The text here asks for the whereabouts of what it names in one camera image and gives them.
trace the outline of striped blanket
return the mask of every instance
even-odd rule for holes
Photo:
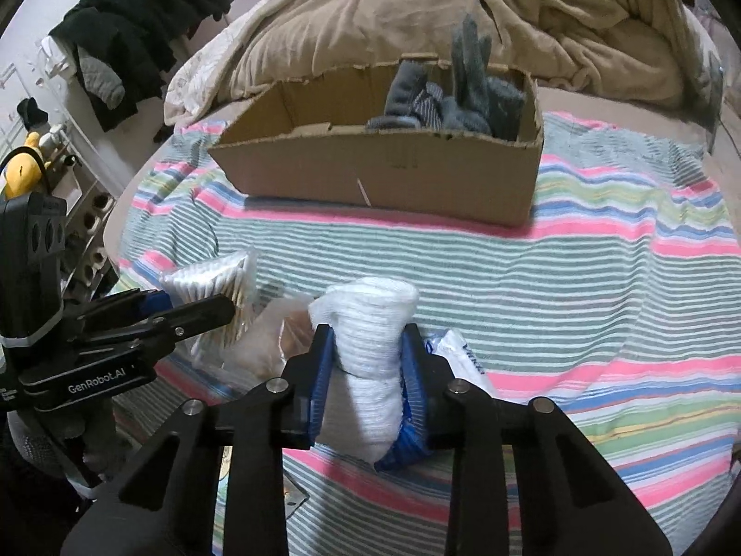
[[[261,253],[265,299],[405,278],[420,289],[423,332],[460,330],[502,399],[554,399],[675,553],[694,540],[732,483],[741,423],[741,249],[699,146],[547,114],[531,224],[512,230],[255,202],[207,154],[222,128],[176,134],[143,180],[121,287],[157,286],[164,269],[246,246]],[[184,394],[233,397],[177,355],[158,370],[119,401],[149,431]],[[377,474],[319,446],[286,451],[284,467],[309,495],[288,520],[293,555],[442,554],[449,456]],[[511,462],[507,482],[517,553]]]

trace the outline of screw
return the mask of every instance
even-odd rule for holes
[[[271,378],[265,383],[265,388],[271,393],[282,393],[288,388],[288,381],[285,378]]]
[[[451,393],[455,393],[456,395],[461,393],[468,393],[468,389],[470,388],[471,385],[468,383],[467,380],[464,380],[463,378],[454,378],[447,383],[447,389]]]
[[[547,397],[536,397],[533,399],[533,407],[541,414],[550,414],[556,408],[556,404]]]
[[[183,414],[195,416],[203,411],[203,401],[199,399],[188,399],[182,406]]]

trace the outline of white sock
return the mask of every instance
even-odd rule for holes
[[[373,464],[394,445],[401,424],[399,379],[369,380],[332,370],[318,442]]]
[[[338,357],[319,442],[370,464],[394,444],[402,423],[400,339],[418,299],[408,282],[361,278],[329,287],[309,305],[314,328],[334,329]]]
[[[361,278],[335,284],[309,305],[311,324],[334,329],[337,365],[360,378],[399,378],[399,339],[420,294],[390,278]]]

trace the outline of black clothing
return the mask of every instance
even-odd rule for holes
[[[82,47],[121,78],[125,96],[113,110],[87,92],[104,131],[136,114],[136,103],[161,98],[161,71],[175,64],[169,42],[189,37],[203,19],[229,12],[234,0],[80,0],[50,35],[74,52],[77,76],[84,87],[78,59]]]

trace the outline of pink stripe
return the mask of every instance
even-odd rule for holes
[[[185,176],[194,169],[195,167],[193,165],[185,161],[180,161],[179,163],[172,163],[170,161],[159,161],[158,163],[154,163],[155,171],[175,170]]]
[[[401,211],[382,211],[378,209],[352,209],[340,213],[336,209],[243,209],[221,200],[216,194],[204,190],[197,200],[209,206],[224,217],[232,219],[263,219],[267,221],[301,221],[322,224],[358,224],[383,227],[405,227],[416,230],[458,230],[470,234],[484,234],[509,239],[540,240],[563,235],[608,235],[618,236],[628,241],[636,241],[645,236],[653,236],[655,221],[648,219],[629,224],[616,219],[585,219],[575,215],[559,215],[557,218],[539,218],[534,224],[521,228],[509,228],[483,224],[475,221],[446,219],[436,215],[404,213]],[[679,238],[657,238],[651,241],[654,252],[662,255],[691,257],[701,255],[741,254],[741,247],[735,239],[707,239],[686,242]]]
[[[190,378],[176,364],[168,360],[160,360],[154,366],[157,375],[178,391],[185,393],[191,399],[201,399],[209,405],[221,403],[222,399],[201,384],[197,379]]]
[[[437,523],[447,523],[448,507],[423,501],[420,496],[405,492],[403,489],[386,483],[375,474],[366,474],[336,458],[318,454],[316,451],[286,450],[294,460],[334,481],[359,498],[378,504],[384,508],[398,510],[413,516],[419,516]]]
[[[607,363],[580,364],[560,374],[487,372],[492,386],[506,397],[506,393],[526,393],[535,397],[559,385],[589,386],[597,382],[628,383],[646,377],[688,378],[694,375],[723,375],[741,370],[741,354],[703,359],[690,358],[682,362],[631,362],[616,358]]]
[[[175,208],[174,204],[155,204],[153,201],[148,201],[138,196],[132,199],[131,206],[141,211],[147,211],[147,213],[151,213],[152,215],[167,215]]]
[[[701,485],[721,474],[728,474],[728,460],[726,458],[716,458],[712,462],[698,466],[691,471],[680,470],[676,477],[658,480],[650,485],[638,487],[634,490],[634,493],[644,508],[655,508],[670,499],[701,487]]]
[[[158,250],[145,251],[139,260],[145,265],[160,271],[172,270],[175,267],[175,262]]]
[[[179,133],[186,134],[191,132],[209,133],[214,135],[220,135],[224,132],[226,124],[222,121],[220,123],[194,123],[188,127],[184,127],[179,130]]]
[[[216,164],[206,165],[203,167],[194,167],[190,163],[186,163],[184,161],[181,161],[179,163],[172,163],[169,161],[159,161],[158,163],[154,164],[154,170],[157,172],[174,170],[182,174],[183,176],[186,176],[185,177],[186,179],[189,177],[202,176],[205,173],[208,173],[209,171],[213,171],[218,168],[219,168],[219,165],[216,165]]]
[[[584,127],[589,127],[591,129],[620,129],[614,123],[606,123],[605,121],[596,119],[583,119],[580,117],[574,117],[571,113],[566,113],[566,111],[549,110],[548,112],[566,120],[573,121],[573,123],[583,125]]]
[[[684,196],[686,198],[698,198],[700,196],[707,196],[708,194],[720,191],[720,187],[718,187],[718,184],[709,178],[698,181],[698,183],[693,183],[686,188],[670,188],[668,186],[661,186],[655,179],[653,179],[653,177],[647,176],[645,173],[638,173],[635,171],[629,171],[626,169],[621,169],[620,167],[609,165],[595,167],[576,167],[567,163],[558,155],[551,155],[547,154],[546,152],[544,152],[540,156],[540,165],[543,166],[544,164],[562,165],[581,177],[610,176],[616,173],[627,176],[641,177],[644,181],[648,181],[656,187],[661,187],[662,190],[668,190],[668,192],[672,195]]]

